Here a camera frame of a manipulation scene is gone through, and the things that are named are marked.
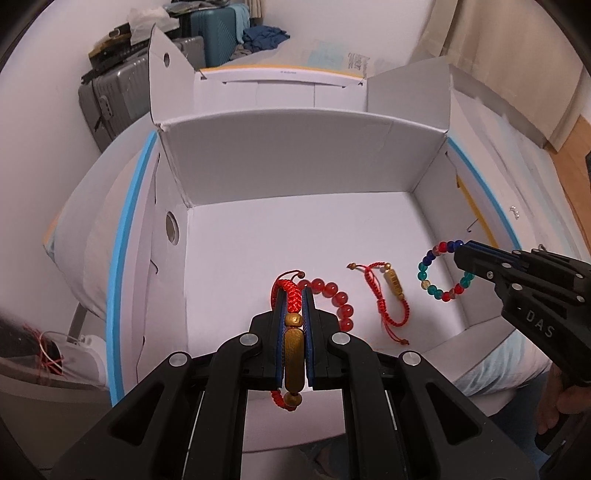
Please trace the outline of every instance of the cardboard box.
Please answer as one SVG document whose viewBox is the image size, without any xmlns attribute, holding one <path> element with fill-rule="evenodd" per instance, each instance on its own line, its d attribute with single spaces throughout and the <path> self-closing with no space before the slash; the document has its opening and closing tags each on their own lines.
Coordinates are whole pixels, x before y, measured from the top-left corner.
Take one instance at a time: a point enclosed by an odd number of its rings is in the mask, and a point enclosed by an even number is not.
<svg viewBox="0 0 591 480">
<path fill-rule="evenodd" d="M 247 331 L 270 309 L 277 274 L 293 268 L 337 282 L 355 308 L 352 333 L 396 355 L 405 348 L 382 330 L 363 275 L 346 269 L 390 262 L 411 306 L 398 335 L 451 380 L 513 331 L 492 284 L 477 278 L 460 300 L 443 303 L 417 280 L 417 264 L 441 240 L 538 246 L 444 59 L 370 79 L 277 66 L 194 72 L 173 47 L 154 30 L 155 132 L 129 187 L 111 265 L 114 401 L 171 352 L 204 355 Z M 428 271 L 444 290 L 463 275 L 451 257 Z M 335 310 L 323 297 L 317 307 Z M 344 432 L 339 392 L 303 396 L 287 413 L 267 393 L 250 393 L 245 450 Z"/>
</svg>

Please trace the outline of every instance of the curtain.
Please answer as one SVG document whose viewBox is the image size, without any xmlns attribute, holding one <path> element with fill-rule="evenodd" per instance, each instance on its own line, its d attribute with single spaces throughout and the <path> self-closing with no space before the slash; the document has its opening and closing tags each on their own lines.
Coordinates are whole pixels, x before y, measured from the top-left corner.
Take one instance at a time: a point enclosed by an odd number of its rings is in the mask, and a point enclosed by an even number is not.
<svg viewBox="0 0 591 480">
<path fill-rule="evenodd" d="M 535 0 L 436 0 L 415 51 L 448 61 L 505 99 L 559 150 L 591 80 Z"/>
<path fill-rule="evenodd" d="M 263 0 L 244 0 L 251 12 L 251 18 L 262 18 Z"/>
</svg>

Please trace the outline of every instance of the white wall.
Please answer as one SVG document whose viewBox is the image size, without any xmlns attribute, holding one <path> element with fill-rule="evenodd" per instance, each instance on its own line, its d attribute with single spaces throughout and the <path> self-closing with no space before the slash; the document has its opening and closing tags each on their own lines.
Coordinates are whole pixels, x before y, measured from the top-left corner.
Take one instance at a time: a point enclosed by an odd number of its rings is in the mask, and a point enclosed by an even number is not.
<svg viewBox="0 0 591 480">
<path fill-rule="evenodd" d="M 297 38 L 345 43 L 354 52 L 408 63 L 433 0 L 264 0 L 265 25 Z"/>
<path fill-rule="evenodd" d="M 76 301 L 43 235 L 99 156 L 78 106 L 94 42 L 130 7 L 161 0 L 54 0 L 0 73 L 0 315 L 67 331 Z"/>
</svg>

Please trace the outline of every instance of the blue gripper pad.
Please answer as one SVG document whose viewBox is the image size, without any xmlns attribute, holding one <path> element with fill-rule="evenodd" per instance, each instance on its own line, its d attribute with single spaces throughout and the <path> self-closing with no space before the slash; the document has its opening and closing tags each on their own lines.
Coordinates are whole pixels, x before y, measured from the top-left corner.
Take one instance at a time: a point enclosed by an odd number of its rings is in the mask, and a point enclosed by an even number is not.
<svg viewBox="0 0 591 480">
<path fill-rule="evenodd" d="M 306 287 L 301 296 L 301 314 L 304 317 L 304 341 L 306 343 L 306 377 L 308 385 L 314 388 L 314 348 L 312 344 L 312 328 L 310 326 L 310 305 Z"/>
<path fill-rule="evenodd" d="M 282 295 L 283 302 L 281 303 L 281 321 L 279 324 L 279 332 L 277 335 L 277 388 L 283 385 L 283 334 L 285 333 L 285 314 L 287 313 L 287 295 Z"/>
</svg>

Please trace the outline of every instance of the plastic bag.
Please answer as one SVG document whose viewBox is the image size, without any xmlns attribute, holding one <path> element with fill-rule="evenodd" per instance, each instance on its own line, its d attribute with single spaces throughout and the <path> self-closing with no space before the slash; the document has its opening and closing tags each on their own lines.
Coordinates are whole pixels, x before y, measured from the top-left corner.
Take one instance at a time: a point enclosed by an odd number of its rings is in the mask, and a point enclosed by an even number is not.
<svg viewBox="0 0 591 480">
<path fill-rule="evenodd" d="M 178 19 L 170 18 L 162 7 L 144 8 L 142 10 L 132 8 L 127 16 L 127 22 L 131 29 L 132 45 L 149 39 L 154 25 L 163 32 L 175 30 L 180 26 Z"/>
</svg>

